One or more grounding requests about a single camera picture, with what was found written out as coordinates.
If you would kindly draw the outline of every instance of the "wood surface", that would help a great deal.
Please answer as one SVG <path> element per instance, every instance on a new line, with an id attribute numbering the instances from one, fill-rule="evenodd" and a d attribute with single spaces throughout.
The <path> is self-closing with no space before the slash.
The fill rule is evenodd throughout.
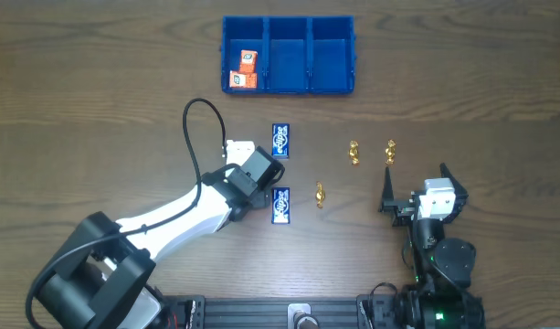
<path id="1" fill-rule="evenodd" d="M 224 15 L 355 15 L 354 94 L 224 94 Z M 264 209 L 195 240 L 158 265 L 164 293 L 355 296 L 411 283 L 406 232 L 377 213 L 393 138 L 397 196 L 440 162 L 469 190 L 446 233 L 477 247 L 470 290 L 488 327 L 560 326 L 560 0 L 6 0 L 0 328 L 27 328 L 30 283 L 88 214 L 141 214 L 191 188 L 181 114 L 194 97 L 219 108 L 231 139 L 270 149 L 271 124 L 291 124 L 292 223 L 272 226 Z M 201 170 L 217 169 L 216 117 L 198 105 L 189 122 Z M 55 327 L 39 304 L 37 316 Z"/>

